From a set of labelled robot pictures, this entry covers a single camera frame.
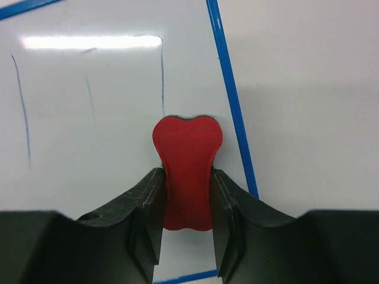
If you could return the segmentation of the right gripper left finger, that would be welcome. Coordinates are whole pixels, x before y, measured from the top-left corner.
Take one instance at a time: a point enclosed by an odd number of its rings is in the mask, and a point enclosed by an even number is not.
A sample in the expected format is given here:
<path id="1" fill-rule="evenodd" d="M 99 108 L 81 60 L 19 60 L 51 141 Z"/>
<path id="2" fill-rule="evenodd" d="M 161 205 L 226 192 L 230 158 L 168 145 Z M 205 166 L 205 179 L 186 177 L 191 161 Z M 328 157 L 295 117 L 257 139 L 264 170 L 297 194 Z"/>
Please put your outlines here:
<path id="1" fill-rule="evenodd" d="M 2 283 L 151 283 L 159 263 L 165 171 L 72 220 L 56 211 L 1 212 Z"/>

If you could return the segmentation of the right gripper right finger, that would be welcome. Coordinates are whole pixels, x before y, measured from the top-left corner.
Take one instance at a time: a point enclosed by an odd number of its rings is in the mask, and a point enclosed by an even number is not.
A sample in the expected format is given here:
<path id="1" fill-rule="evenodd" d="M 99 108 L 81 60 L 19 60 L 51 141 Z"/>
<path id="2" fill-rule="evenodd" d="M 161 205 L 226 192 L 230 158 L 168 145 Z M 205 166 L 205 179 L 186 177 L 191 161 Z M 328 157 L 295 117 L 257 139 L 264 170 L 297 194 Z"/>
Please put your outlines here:
<path id="1" fill-rule="evenodd" d="M 377 283 L 378 212 L 313 210 L 293 218 L 214 169 L 210 206 L 224 283 Z"/>

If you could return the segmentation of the red bone-shaped eraser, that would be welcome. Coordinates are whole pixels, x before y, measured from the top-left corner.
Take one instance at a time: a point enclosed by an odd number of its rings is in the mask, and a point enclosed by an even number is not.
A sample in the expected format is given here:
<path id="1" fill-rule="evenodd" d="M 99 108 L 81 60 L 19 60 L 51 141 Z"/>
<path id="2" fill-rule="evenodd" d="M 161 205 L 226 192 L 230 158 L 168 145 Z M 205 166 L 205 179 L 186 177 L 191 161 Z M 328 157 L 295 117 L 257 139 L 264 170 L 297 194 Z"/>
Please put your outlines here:
<path id="1" fill-rule="evenodd" d="M 210 178 L 223 143 L 220 124 L 206 115 L 167 116 L 154 127 L 152 140 L 166 173 L 165 229 L 210 230 Z"/>

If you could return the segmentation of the blue framed whiteboard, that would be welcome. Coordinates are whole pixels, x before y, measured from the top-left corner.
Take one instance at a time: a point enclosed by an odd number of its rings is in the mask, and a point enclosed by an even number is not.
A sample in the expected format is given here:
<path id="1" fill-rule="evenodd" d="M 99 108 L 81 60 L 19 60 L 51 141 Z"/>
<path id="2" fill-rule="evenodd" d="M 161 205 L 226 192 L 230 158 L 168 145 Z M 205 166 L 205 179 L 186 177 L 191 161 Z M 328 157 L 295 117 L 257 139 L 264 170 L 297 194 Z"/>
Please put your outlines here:
<path id="1" fill-rule="evenodd" d="M 214 166 L 249 189 L 225 43 L 219 1 L 2 1 L 1 212 L 105 205 L 164 170 L 167 116 L 214 118 Z M 162 229 L 151 283 L 204 282 L 222 282 L 211 231 Z"/>

